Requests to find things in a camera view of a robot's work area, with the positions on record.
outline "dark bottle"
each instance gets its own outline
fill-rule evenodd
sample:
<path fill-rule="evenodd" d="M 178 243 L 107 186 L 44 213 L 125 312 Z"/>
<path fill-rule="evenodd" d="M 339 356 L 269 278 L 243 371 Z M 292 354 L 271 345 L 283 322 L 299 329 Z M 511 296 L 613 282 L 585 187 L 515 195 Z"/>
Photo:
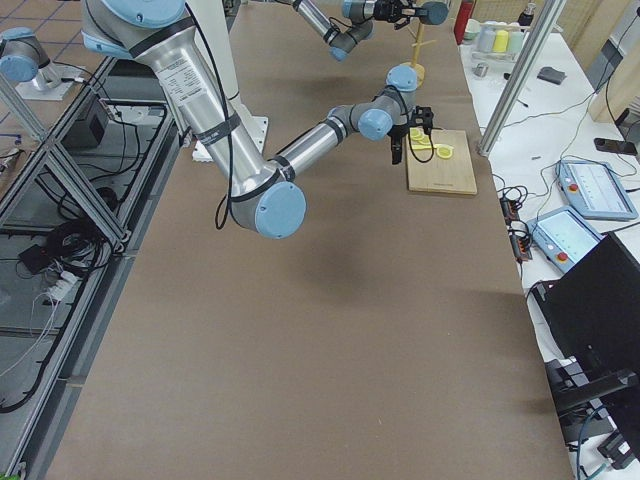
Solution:
<path fill-rule="evenodd" d="M 536 4 L 533 2 L 527 3 L 527 8 L 518 17 L 518 23 L 521 27 L 528 27 L 533 22 L 533 12 L 536 10 Z"/>

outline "label on robot arm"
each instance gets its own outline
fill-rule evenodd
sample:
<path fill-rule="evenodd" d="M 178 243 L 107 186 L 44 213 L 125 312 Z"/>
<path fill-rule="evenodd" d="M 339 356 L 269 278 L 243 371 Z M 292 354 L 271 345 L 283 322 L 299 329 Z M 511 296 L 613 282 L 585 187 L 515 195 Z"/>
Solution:
<path fill-rule="evenodd" d="M 156 76 L 178 107 L 183 107 L 198 97 L 207 94 L 206 87 L 200 81 L 200 75 L 183 58 L 163 68 Z"/>

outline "blue joint cap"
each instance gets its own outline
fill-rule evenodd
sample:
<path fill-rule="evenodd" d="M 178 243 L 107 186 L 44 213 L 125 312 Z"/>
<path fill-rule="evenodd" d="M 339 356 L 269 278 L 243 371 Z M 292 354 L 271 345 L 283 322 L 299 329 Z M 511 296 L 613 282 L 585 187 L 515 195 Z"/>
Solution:
<path fill-rule="evenodd" d="M 409 65 L 398 65 L 389 70 L 387 85 L 393 85 L 401 92 L 413 92 L 418 88 L 418 74 Z"/>
<path fill-rule="evenodd" d="M 388 112 L 378 108 L 372 108 L 362 114 L 358 120 L 358 130 L 362 136 L 377 142 L 393 127 L 393 118 Z"/>
<path fill-rule="evenodd" d="M 15 27 L 2 32 L 0 37 L 9 41 L 9 40 L 19 40 L 21 38 L 35 37 L 35 34 L 33 33 L 33 30 L 31 30 L 28 27 Z"/>
<path fill-rule="evenodd" d="M 349 56 L 347 52 L 338 47 L 331 47 L 329 49 L 329 53 L 339 62 L 344 62 L 345 59 Z"/>
<path fill-rule="evenodd" d="M 352 0 L 344 0 L 344 2 L 342 2 L 342 16 L 344 18 L 349 18 L 352 3 Z"/>
<path fill-rule="evenodd" d="M 422 8 L 426 8 L 429 12 L 429 16 L 426 19 L 427 25 L 440 25 L 445 22 L 449 16 L 449 8 L 442 2 L 427 2 L 422 5 Z"/>
<path fill-rule="evenodd" d="M 0 58 L 0 72 L 12 82 L 29 82 L 38 74 L 38 64 L 24 55 Z"/>
<path fill-rule="evenodd" d="M 307 201 L 297 185 L 276 183 L 258 202 L 256 230 L 267 238 L 286 238 L 300 228 L 306 211 Z"/>
<path fill-rule="evenodd" d="M 111 13 L 125 22 L 143 28 L 163 28 L 178 20 L 185 0 L 102 0 Z"/>
<path fill-rule="evenodd" d="M 105 42 L 100 38 L 93 37 L 82 32 L 84 46 L 92 52 L 107 55 L 108 57 L 121 58 L 123 60 L 133 60 L 133 57 L 126 48 L 116 45 L 115 43 Z"/>

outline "computer monitor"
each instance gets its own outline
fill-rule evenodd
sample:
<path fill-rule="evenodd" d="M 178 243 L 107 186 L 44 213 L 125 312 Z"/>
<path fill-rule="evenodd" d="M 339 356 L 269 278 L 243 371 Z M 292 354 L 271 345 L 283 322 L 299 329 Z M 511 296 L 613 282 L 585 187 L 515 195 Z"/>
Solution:
<path fill-rule="evenodd" d="M 615 234 L 554 283 L 543 311 L 562 353 L 590 381 L 622 369 L 640 375 L 640 264 Z M 640 387 L 601 400 L 640 458 Z"/>

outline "white table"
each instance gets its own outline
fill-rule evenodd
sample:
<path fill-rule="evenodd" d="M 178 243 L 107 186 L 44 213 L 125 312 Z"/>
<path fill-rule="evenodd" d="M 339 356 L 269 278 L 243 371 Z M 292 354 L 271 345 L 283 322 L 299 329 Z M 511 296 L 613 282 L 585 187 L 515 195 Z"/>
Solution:
<path fill-rule="evenodd" d="M 473 96 L 473 105 L 478 123 L 481 127 L 485 127 L 507 83 L 503 74 L 511 72 L 514 64 L 474 58 L 472 50 L 472 46 L 462 45 L 460 47 L 460 55 L 465 68 L 469 90 Z M 484 78 L 478 78 L 472 72 L 473 67 L 481 61 L 489 64 L 489 71 Z M 538 71 L 544 66 L 551 66 L 556 70 L 564 71 L 567 78 L 561 85 L 554 85 L 537 79 Z M 521 103 L 517 103 L 506 123 L 508 125 L 530 115 L 560 112 L 585 100 L 592 92 L 591 84 L 564 39 L 560 34 L 554 33 L 547 41 L 540 58 L 532 69 L 525 88 L 520 94 L 519 99 L 526 103 L 528 108 Z M 621 139 L 622 137 L 613 122 L 595 123 L 588 114 L 584 117 L 589 102 L 590 100 L 587 100 L 582 105 L 560 115 L 546 115 L 529 119 L 524 123 L 503 129 L 489 157 L 493 172 L 502 177 L 507 186 L 525 185 L 530 192 L 542 194 L 545 192 L 546 186 L 540 176 L 540 170 L 557 162 L 575 136 L 575 140 L 564 153 L 565 156 L 577 155 L 591 160 L 607 161 L 616 172 L 622 175 L 633 173 L 632 176 L 621 179 L 625 188 L 640 187 L 640 174 L 638 173 L 640 167 L 638 167 L 638 163 L 633 157 L 623 156 L 622 158 L 626 160 L 625 162 L 616 155 L 598 152 L 595 149 L 593 144 L 595 137 L 616 139 Z M 581 119 L 582 123 L 576 135 Z M 555 177 L 554 169 L 549 168 L 544 173 L 547 183 L 552 184 Z M 501 187 L 502 182 L 496 179 L 496 188 Z M 631 193 L 630 196 L 636 208 L 640 207 L 640 192 Z M 520 210 L 520 217 L 528 221 L 538 213 L 549 212 L 567 204 L 568 202 L 559 191 L 558 186 L 554 185 L 548 201 L 546 196 L 539 198 L 529 197 Z M 592 221 L 591 224 L 600 232 L 626 225 L 625 222 L 609 221 Z M 636 258 L 640 258 L 640 225 L 624 230 L 618 235 Z M 532 261 L 523 264 L 522 286 L 525 291 L 528 291 L 531 285 L 539 280 L 553 280 L 561 276 L 560 271 L 547 261 L 544 255 L 535 247 L 533 255 L 534 259 Z M 556 346 L 535 300 L 532 298 L 529 299 L 529 311 L 544 360 L 561 359 L 563 356 Z M 592 437 L 583 445 L 580 463 L 589 473 L 594 472 L 603 463 L 604 459 L 597 452 L 596 446 L 605 438 L 606 435 Z M 575 455 L 570 454 L 570 456 L 572 463 L 575 465 Z M 602 480 L 638 479 L 640 478 L 640 463 L 635 461 L 622 471 L 607 468 L 598 478 Z"/>

